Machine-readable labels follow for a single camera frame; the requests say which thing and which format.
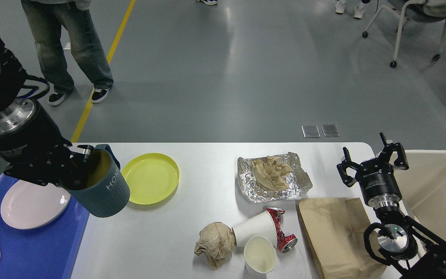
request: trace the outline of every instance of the yellow floor line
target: yellow floor line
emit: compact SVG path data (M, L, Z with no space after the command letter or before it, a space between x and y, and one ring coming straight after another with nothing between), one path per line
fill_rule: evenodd
M127 25L127 21L129 20L130 13L132 12L133 6L135 4L135 0L130 1L130 5L125 13L124 19L122 20L122 23L120 24L120 27L118 28L117 35L115 39L113 40L113 44L111 45L110 51L108 52L108 56L106 56L106 59L108 60L108 64L111 63L111 59L113 58L113 55L115 54L115 50L117 49L118 42L120 41L120 38L122 37L122 34L124 32L125 26ZM82 112L82 116L80 116L80 119L78 120L77 127L75 128L75 132L73 132L73 135L71 137L71 142L76 143L78 142L78 139L80 138L80 134L82 133L82 129L85 126L85 122L87 122L87 118L89 117L89 113L92 109L92 102L91 98L89 97L89 100L87 100L87 104L85 104L84 111Z

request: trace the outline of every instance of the crumpled paper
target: crumpled paper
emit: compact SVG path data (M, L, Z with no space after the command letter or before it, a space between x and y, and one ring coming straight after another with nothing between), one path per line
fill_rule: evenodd
M257 182L273 191L288 189L288 184L281 177L292 171L292 168L285 163L278 163L278 157L267 156L267 162L261 160L252 161L252 172Z
M225 263L235 247L235 236L232 229L221 222L207 225L199 233L200 239L195 244L194 254L206 253L209 265L217 269Z

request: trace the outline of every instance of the white table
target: white table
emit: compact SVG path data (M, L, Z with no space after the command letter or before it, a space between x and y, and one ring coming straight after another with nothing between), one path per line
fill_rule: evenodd
M304 245L296 201L250 203L242 196L237 177L237 158L295 152L313 188L308 197L358 197L359 186L345 186L336 164L349 148L352 160L374 157L366 143L110 143L122 166L144 153L171 157L180 170L177 190L154 205L129 203L108 218L90 216L75 262L73 279L129 278L255 278L245 270L242 249L218 270L211 270L205 254L193 254L199 232L221 221L232 227L263 211L266 205L285 209L282 229L299 242L292 251L278 254L267 278L319 278L310 251ZM366 207L371 221L378 221ZM387 268L383 279L399 278Z

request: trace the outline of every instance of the white bin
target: white bin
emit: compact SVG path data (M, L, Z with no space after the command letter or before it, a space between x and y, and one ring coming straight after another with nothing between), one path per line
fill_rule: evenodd
M403 199L421 224L446 241L446 150L406 150L408 170L395 171Z

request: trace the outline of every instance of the aluminum foil tray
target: aluminum foil tray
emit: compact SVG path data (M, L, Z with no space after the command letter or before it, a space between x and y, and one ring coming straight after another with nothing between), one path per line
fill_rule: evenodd
M289 152L283 155L274 155L278 157L278 162L284 162L292 168L292 171L283 178L289 187L283 191L273 191L263 187L256 181L252 172L252 161L267 161L266 157L237 159L237 177L242 194L252 203L266 203L279 200L300 200L305 197L307 192L313 187L309 175L300 166L300 159L296 153Z

